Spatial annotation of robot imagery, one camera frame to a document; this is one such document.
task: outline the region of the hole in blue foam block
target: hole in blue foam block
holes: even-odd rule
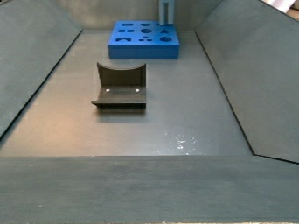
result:
[[[121,24],[122,26],[132,26],[133,24]]]
[[[142,29],[140,32],[141,32],[141,33],[149,33],[149,32],[152,32],[152,30],[149,30],[149,29]]]
[[[126,41],[126,42],[130,42],[130,38],[116,38],[116,42],[120,42],[120,41]]]
[[[160,40],[161,40],[162,42],[170,42],[170,41],[172,41],[172,39],[170,39],[169,37],[161,37]]]
[[[168,31],[166,30],[160,30],[160,33],[168,33]]]

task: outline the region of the dark gray bracket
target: dark gray bracket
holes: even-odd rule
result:
[[[113,69],[97,63],[100,90],[97,107],[145,108],[145,64],[130,69]]]

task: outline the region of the gray metal surface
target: gray metal surface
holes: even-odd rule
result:
[[[109,31],[80,35],[0,145],[0,156],[250,156],[194,32],[177,60],[109,60]],[[146,64],[144,113],[101,113],[96,63]]]
[[[0,136],[68,50],[80,28],[49,0],[0,5]]]
[[[299,222],[299,166],[261,157],[0,158],[1,223]]]
[[[192,31],[221,0],[176,0],[174,26]],[[85,30],[112,30],[117,20],[157,20],[157,0],[55,0]]]
[[[299,23],[224,0],[196,32],[254,153],[299,162]]]

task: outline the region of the sloped front wall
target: sloped front wall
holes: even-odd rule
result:
[[[297,176],[261,157],[1,157],[0,221],[297,223]]]
[[[299,23],[224,0],[196,32],[254,153],[299,162]]]
[[[0,5],[0,136],[80,34],[50,0]]]

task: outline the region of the gray bin floor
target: gray bin floor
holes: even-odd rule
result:
[[[250,156],[193,32],[178,60],[109,60],[109,31],[84,31],[0,143],[5,157]],[[146,109],[100,112],[96,63],[146,63]]]

